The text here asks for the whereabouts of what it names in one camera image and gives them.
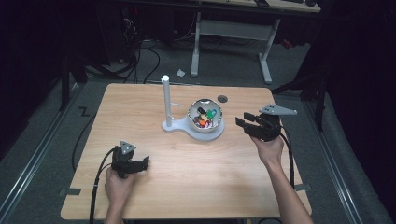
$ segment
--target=desk leg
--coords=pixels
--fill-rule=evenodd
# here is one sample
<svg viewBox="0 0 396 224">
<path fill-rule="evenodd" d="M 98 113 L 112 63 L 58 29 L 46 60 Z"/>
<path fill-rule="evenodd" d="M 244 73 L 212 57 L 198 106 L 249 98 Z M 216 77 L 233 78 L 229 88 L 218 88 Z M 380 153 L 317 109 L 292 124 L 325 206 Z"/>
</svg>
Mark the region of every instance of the desk leg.
<svg viewBox="0 0 396 224">
<path fill-rule="evenodd" d="M 272 83 L 270 70 L 268 69 L 268 64 L 267 64 L 267 57 L 270 52 L 271 46 L 274 42 L 274 38 L 276 36 L 276 31 L 277 31 L 277 27 L 279 26 L 279 23 L 280 23 L 280 19 L 276 19 L 274 22 L 274 26 L 272 27 L 270 36 L 268 38 L 265 52 L 259 54 L 260 64 L 262 66 L 262 75 L 264 76 L 264 81 L 267 84 Z"/>
<path fill-rule="evenodd" d="M 197 22 L 195 25 L 195 46 L 194 52 L 192 53 L 191 62 L 191 76 L 198 77 L 198 65 L 199 65 L 199 37 L 201 34 L 201 12 L 197 12 Z"/>
</svg>

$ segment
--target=white pole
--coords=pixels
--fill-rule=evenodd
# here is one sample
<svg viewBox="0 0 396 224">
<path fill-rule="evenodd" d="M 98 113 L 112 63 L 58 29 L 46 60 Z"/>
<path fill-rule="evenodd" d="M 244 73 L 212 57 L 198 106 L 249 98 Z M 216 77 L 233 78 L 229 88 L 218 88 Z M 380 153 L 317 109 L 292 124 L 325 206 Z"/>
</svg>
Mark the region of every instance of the white pole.
<svg viewBox="0 0 396 224">
<path fill-rule="evenodd" d="M 165 98 L 166 126 L 172 126 L 171 94 L 169 90 L 169 76 L 164 75 L 161 79 L 163 83 L 163 96 Z"/>
</svg>

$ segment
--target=white base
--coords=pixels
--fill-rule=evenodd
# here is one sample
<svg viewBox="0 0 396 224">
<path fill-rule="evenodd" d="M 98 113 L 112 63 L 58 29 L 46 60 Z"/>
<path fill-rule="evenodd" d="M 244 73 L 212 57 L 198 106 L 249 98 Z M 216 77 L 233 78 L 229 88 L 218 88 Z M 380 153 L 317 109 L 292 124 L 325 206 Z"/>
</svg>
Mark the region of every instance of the white base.
<svg viewBox="0 0 396 224">
<path fill-rule="evenodd" d="M 224 131 L 224 120 L 222 119 L 219 127 L 211 132 L 211 133 L 198 133 L 195 131 L 189 124 L 187 116 L 183 119 L 173 119 L 172 126 L 168 127 L 166 125 L 166 121 L 163 122 L 163 130 L 167 133 L 175 132 L 175 131 L 182 131 L 187 133 L 190 137 L 198 140 L 198 141 L 212 141 L 218 138 L 222 132 Z"/>
</svg>

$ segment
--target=bowl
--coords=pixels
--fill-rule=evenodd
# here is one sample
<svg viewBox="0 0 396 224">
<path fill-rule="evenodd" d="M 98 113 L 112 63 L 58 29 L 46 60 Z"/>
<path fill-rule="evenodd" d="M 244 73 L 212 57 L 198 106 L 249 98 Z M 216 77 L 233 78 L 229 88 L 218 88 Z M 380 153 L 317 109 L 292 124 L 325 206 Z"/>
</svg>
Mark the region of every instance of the bowl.
<svg viewBox="0 0 396 224">
<path fill-rule="evenodd" d="M 199 133 L 215 131 L 222 120 L 221 107 L 215 101 L 201 99 L 195 101 L 187 112 L 190 126 Z"/>
</svg>

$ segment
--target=metal rail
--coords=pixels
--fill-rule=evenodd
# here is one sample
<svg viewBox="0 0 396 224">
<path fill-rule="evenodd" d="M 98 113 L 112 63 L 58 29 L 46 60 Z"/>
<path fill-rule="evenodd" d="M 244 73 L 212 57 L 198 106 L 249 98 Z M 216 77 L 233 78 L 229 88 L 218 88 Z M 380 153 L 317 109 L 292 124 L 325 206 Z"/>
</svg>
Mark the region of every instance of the metal rail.
<svg viewBox="0 0 396 224">
<path fill-rule="evenodd" d="M 36 171 L 38 170 L 41 162 L 44 160 L 47 152 L 50 149 L 52 137 L 60 127 L 64 116 L 67 114 L 70 105 L 76 100 L 77 96 L 81 93 L 82 86 L 75 85 L 72 90 L 71 100 L 64 110 L 59 111 L 54 121 L 51 123 L 40 144 L 38 145 L 32 158 L 29 160 L 23 171 L 21 172 L 14 187 L 8 194 L 7 198 L 3 201 L 0 207 L 0 223 L 7 223 L 10 219 L 14 209 L 18 205 L 23 193 L 26 191 Z"/>
<path fill-rule="evenodd" d="M 361 220 L 361 215 L 359 214 L 359 211 L 350 194 L 349 188 L 342 177 L 340 170 L 338 169 L 334 157 L 332 156 L 332 151 L 330 150 L 330 147 L 326 141 L 326 137 L 324 133 L 318 129 L 318 125 L 315 123 L 315 112 L 312 108 L 312 105 L 309 104 L 309 102 L 303 102 L 303 106 L 308 115 L 311 117 L 310 123 L 314 128 L 321 144 L 326 166 L 329 169 L 330 177 L 332 178 L 332 182 L 334 183 L 335 189 L 337 190 L 338 196 L 340 197 L 340 201 L 344 206 L 349 222 L 359 224 L 363 223 Z"/>
</svg>

